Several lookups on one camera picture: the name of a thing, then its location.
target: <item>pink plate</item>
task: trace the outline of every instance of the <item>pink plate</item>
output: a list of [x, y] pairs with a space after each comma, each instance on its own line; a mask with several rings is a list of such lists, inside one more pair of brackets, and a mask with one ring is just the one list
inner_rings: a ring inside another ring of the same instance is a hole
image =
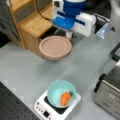
[[39, 49], [43, 57], [50, 60], [60, 60], [70, 53], [72, 45], [66, 37], [51, 36], [40, 42]]

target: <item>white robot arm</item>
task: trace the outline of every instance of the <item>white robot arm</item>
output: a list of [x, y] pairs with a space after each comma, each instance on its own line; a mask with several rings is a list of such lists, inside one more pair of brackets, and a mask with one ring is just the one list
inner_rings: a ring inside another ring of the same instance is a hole
[[96, 17], [83, 13], [86, 0], [53, 0], [53, 25], [66, 31], [66, 36], [80, 33], [90, 36], [95, 28]]

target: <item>teal bowl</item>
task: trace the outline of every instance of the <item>teal bowl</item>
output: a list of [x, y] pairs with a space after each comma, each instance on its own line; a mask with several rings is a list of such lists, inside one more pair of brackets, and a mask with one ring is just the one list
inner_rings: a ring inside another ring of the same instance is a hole
[[[61, 106], [60, 97], [65, 92], [70, 92], [72, 96], [66, 106]], [[48, 97], [48, 101], [54, 107], [65, 108], [70, 106], [74, 101], [74, 99], [76, 98], [76, 89], [72, 83], [66, 80], [57, 80], [48, 87], [47, 97]]]

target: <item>gray countertop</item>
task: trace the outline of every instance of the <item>gray countertop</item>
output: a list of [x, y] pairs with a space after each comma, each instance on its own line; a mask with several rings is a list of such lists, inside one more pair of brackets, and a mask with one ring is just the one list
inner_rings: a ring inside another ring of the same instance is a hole
[[78, 36], [72, 52], [60, 61], [41, 59], [12, 42], [0, 49], [0, 80], [36, 115], [33, 106], [55, 80], [68, 80], [81, 95], [74, 120], [115, 120], [94, 103], [93, 92], [99, 76], [108, 73], [115, 62], [109, 58], [115, 43], [99, 38]]

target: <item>kitchen scale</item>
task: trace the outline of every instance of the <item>kitchen scale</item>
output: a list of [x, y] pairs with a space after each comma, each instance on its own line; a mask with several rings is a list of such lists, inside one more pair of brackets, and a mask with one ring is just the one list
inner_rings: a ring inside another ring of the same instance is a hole
[[38, 98], [34, 108], [43, 120], [70, 120], [81, 96], [76, 93], [76, 99], [66, 108], [56, 108], [47, 99], [47, 90]]

